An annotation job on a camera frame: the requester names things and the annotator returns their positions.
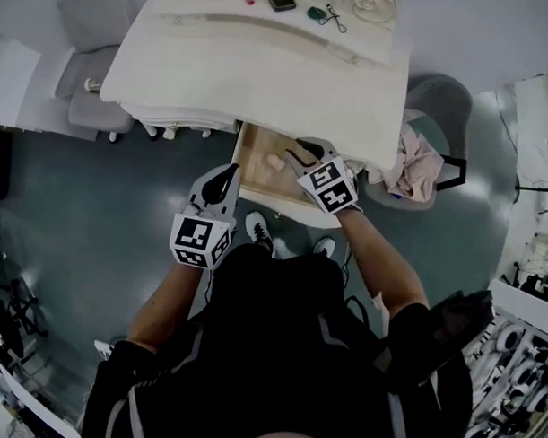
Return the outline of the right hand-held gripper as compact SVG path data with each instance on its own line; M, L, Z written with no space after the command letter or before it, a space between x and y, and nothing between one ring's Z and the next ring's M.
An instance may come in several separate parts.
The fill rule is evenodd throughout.
M354 180L343 159L337 156L334 146L314 136L298 138L297 143L302 147L302 152L287 149L284 159L318 207L325 214L334 215L348 206L354 206L358 200Z

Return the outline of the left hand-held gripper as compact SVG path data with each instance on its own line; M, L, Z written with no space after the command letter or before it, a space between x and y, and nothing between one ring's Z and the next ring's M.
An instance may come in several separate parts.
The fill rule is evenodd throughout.
M236 228L239 167L227 163L194 182L171 228L169 247L178 263L210 271L221 264Z

